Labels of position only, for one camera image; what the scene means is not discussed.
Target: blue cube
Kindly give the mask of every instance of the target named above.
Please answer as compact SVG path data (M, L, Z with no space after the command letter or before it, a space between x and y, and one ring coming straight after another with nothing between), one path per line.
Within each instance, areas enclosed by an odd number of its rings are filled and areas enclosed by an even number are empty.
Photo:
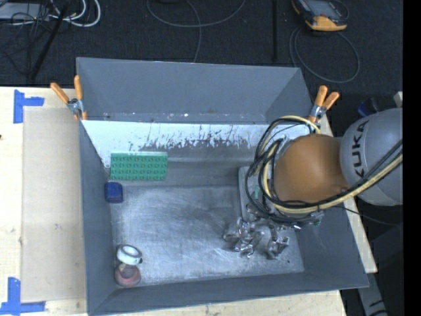
M105 199L109 203L123 202L123 186L119 182L108 182L105 184Z

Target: wooden table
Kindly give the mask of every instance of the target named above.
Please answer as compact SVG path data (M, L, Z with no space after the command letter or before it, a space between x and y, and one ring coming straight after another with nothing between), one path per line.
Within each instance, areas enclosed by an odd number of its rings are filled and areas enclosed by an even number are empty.
M13 124L14 90L44 98ZM64 90L70 98L73 89ZM322 131L332 134L326 118ZM78 126L49 88L0 88L0 302L7 278L21 280L21 302L46 301L36 315L86 315ZM43 166L31 169L39 156ZM35 189L34 195L28 189ZM353 199L345 205L357 210ZM358 215L348 214L367 273L377 271ZM346 315L339 291L218 303L131 315Z

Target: blue tape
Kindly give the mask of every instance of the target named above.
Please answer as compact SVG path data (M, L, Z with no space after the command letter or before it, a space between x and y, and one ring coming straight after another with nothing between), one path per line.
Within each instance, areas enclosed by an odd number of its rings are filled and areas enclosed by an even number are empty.
M0 315L20 316L21 313L44 311L45 302L20 303L20 281L14 277L7 280L7 302L0 305Z
M23 107L42 107L44 98L29 97L25 98L25 94L18 90L14 90L14 109L13 109L13 123L22 123L24 121Z

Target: black floor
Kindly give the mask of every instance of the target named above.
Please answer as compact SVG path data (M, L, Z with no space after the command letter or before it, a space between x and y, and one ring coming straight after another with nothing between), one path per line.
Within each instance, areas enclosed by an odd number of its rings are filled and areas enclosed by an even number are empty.
M362 102L372 98L380 110L388 109L403 89L403 0L338 1L349 13L348 26L341 35L330 36L315 36L305 28L291 0L99 0L97 25L82 28L63 22L54 38L56 20L39 18L24 26L3 20L0 85L58 82L72 87L76 57L299 66L313 97L321 84L341 94L328 111L334 135L340 137L360 118ZM66 0L54 2L61 9ZM68 11L81 8L80 0L72 0ZM92 0L87 8L85 22L92 22L97 16ZM359 201L359 209L391 224L403 218L402 207ZM364 227L370 241L393 228L368 219ZM403 315L401 255L379 265L378 283L390 315ZM363 315L357 291L343 292L343 299L348 316Z

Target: wire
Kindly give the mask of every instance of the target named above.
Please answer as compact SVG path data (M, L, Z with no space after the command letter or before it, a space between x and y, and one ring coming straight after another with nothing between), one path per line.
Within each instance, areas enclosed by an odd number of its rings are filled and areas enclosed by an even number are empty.
M380 220L377 220L377 219L372 218L372 217L367 217L366 215L364 215L364 214L362 214L362 213L359 213L359 212L353 211L352 209L346 208L346 207L344 207L344 206L335 206L335 207L337 207L337 208L342 208L342 209L344 209L344 210L346 210L346 211L348 211L348 212L351 212L351 213L357 214L357 215L359 215L360 217L362 217L362 218L364 218L364 219L374 221L375 223L385 224L385 225L387 225L387 226L396 226L397 224L399 224L399 223L395 223L395 224L392 224L392 223L387 223L387 222L385 222L385 221L380 221Z
M193 10L193 12L195 13L196 19L197 19L197 24L175 24L173 22L169 22L166 21L162 18L160 18L159 16L157 16L151 9L151 6L149 4L149 0L146 0L146 7L148 9L148 11L152 14L153 17L155 17L157 20L169 25L169 26L175 26L175 27L182 27L182 28L198 28L199 29L199 39L197 41L197 47L196 47L196 53L193 59L193 62L195 63L197 61L197 56L199 54L199 50L200 50L200 46L201 46L201 42L202 42L202 27L208 27L208 26L215 26L217 24L223 23L229 19L231 19L234 15L236 15L241 8L243 8L244 4L245 4L246 0L243 0L243 2L241 3L241 5L229 16L227 16L226 18L223 18L222 20L219 21L215 21L215 22L209 22L206 24L202 24L199 18L199 13L197 12L196 8L193 6L193 4L186 0L186 3L191 7L191 9Z
M65 16L63 18L63 21L68 22L69 24L73 25L73 26L77 26L77 27L83 27L83 28L87 28L87 27L92 27L95 26L96 24L98 24L98 22L101 19L101 5L99 4L98 0L93 0L93 2L95 3L95 7L97 9L97 17L95 18L95 20L93 22L90 23L79 23L79 22L75 22L75 20L78 20L79 18L83 17L87 11L87 5L86 5L86 0L80 0L82 2L82 11L77 14L76 16L74 16L73 14L70 16ZM54 0L50 0L51 4L53 5L53 8L55 10L55 12L60 15L60 10L57 8ZM50 14L50 17L52 18L59 18L58 15L54 15L54 14Z
M154 16L157 20L168 24L170 26L175 26L175 27L184 27L184 28L197 28L197 27L208 27L208 26L215 26L216 24L221 24L229 19L231 19L234 15L236 15L244 6L246 0L243 0L243 2L241 3L241 5L229 16L227 16L226 18L223 18L222 20L218 20L215 22L209 22L206 24L175 24L173 22L169 22L166 21L162 18L160 18L159 16L157 16L152 10L151 10L151 6L149 5L149 0L146 0L146 7L148 9L148 11L152 14L152 16Z
M311 207L306 208L290 208L284 207L277 203L273 203L280 211L285 213L312 213L315 211L319 211L320 209L327 209L333 207L341 202L344 202L346 199L352 198L360 194L361 192L365 191L367 188L371 187L379 180L384 178L387 174L389 174L395 167L401 164L403 161L402 153L399 154L390 164L388 164L384 169L382 169L379 173L373 176L370 180L367 180L364 184L360 185L359 187L355 188L354 190L347 192L345 195L339 196L336 199L328 201L326 203L315 203Z
M294 31L292 31L291 36L289 38L289 54L291 56L291 60L293 62L294 66L298 66L297 62L294 59L294 55L295 54L299 60L299 62L313 75L315 75L316 77L320 78L321 80L325 80L327 82L330 83L348 83L351 82L352 80L354 80L359 72L360 72L360 57L359 54L357 52L357 50L355 49L354 45L341 33L341 32L336 32L338 36L341 36L351 47L351 49L353 50L355 57L357 58L357 69L354 72L354 75L352 75L352 77L346 79L346 80L333 80L330 78L326 78L320 74L318 74L317 72L315 72L313 69L311 69L308 65L305 64L303 58L300 56L299 52L298 52L298 47L297 47L297 38L298 38L298 34L300 34L301 32L301 27L297 27L296 29L294 29Z
M256 153L255 153L255 160L253 161L252 165L249 167L245 186L246 186L246 194L248 193L248 177L252 174L256 175L259 172L258 182L260 190L262 191L263 198L270 201L273 206L283 215L308 215L313 212L317 212L321 209L327 209L333 206L336 206L339 203L344 202L346 199L354 197L361 192L365 191L367 188L371 187L379 180L384 178L388 173L390 173L395 167L400 165L403 161L403 152L402 149L398 152L397 155L390 161L388 165L383 167L384 163L402 146L403 140L399 140L358 182L353 184L347 191L343 193L329 197L325 200L318 201L316 203L309 203L300 200L288 200L288 201L281 201L279 200L273 190L271 191L268 186L268 168L269 165L272 165L272 174L274 169L275 157L278 153L279 148L281 147L282 139L276 140L273 142L267 149L266 145L269 141L275 136L271 136L268 139L268 135L271 133L273 128L281 121L281 120L298 120L302 123L306 123L305 118L301 117L291 117L291 116L284 116L275 120L271 123L268 127L266 132L263 134L260 142L257 144ZM253 199L249 194L247 194L252 204L257 208L261 209L261 204Z
M197 12L196 8L191 4L190 1L186 1L187 4L191 7L191 9L193 9L193 12L196 15L196 19L197 19L197 24L201 25L200 23L200 18L199 18L199 13ZM196 53L195 53L195 57L193 59L193 63L195 63L197 61L197 56L199 55L199 50L200 50L200 44L202 42L202 27L199 27L199 39L197 40L197 47L196 47Z

